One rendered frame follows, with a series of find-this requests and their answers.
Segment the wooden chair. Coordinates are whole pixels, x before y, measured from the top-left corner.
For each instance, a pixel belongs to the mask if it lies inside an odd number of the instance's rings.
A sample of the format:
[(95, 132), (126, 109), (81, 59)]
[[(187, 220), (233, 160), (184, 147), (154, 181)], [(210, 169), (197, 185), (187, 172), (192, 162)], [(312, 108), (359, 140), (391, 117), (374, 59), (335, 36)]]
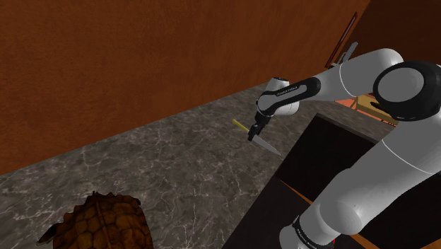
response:
[(377, 104), (377, 101), (372, 95), (361, 95), (354, 98), (350, 108), (371, 115), (382, 122), (388, 123), (389, 125), (396, 126), (399, 123), (385, 111), (376, 108), (375, 104)]

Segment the brown turtle figure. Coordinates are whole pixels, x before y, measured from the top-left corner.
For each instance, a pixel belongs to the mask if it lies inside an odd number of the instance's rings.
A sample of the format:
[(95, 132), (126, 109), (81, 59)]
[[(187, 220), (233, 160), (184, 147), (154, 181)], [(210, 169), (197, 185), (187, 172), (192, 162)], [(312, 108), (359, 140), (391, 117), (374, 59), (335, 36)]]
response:
[(52, 249), (154, 249), (139, 199), (93, 192), (36, 242)]

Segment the yellow handled knife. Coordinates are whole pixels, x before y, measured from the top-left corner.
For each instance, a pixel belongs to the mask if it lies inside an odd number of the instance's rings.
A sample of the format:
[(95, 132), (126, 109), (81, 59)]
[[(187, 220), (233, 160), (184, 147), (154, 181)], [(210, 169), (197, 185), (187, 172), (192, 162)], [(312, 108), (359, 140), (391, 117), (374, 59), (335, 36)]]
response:
[[(250, 135), (249, 133), (249, 129), (246, 128), (244, 125), (240, 124), (237, 120), (232, 119), (232, 124), (239, 127), (241, 130), (245, 131), (247, 133), (247, 135)], [(274, 147), (272, 147), (270, 144), (268, 144), (266, 141), (264, 141), (261, 137), (259, 137), (258, 135), (254, 135), (252, 138), (252, 142), (260, 145), (261, 147), (265, 148), (266, 150), (280, 156), (281, 153), (276, 150)]]

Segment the red framed door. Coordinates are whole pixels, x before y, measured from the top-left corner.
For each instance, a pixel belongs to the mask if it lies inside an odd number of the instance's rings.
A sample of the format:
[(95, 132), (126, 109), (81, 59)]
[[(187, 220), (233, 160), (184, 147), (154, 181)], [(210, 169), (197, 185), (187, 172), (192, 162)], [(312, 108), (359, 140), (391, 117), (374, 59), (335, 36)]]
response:
[(334, 57), (336, 56), (340, 46), (343, 44), (343, 41), (345, 40), (345, 38), (346, 38), (347, 34), (349, 33), (349, 31), (350, 31), (351, 27), (353, 26), (353, 24), (355, 23), (355, 20), (356, 20), (357, 17), (358, 17), (358, 12), (356, 11), (353, 14), (352, 18), (350, 19), (348, 25), (346, 26), (343, 34), (339, 38), (339, 41), (337, 42), (337, 44), (336, 44), (335, 48), (333, 49), (331, 55), (329, 56), (325, 66), (324, 66), (326, 69), (331, 67), (331, 64), (334, 61)]

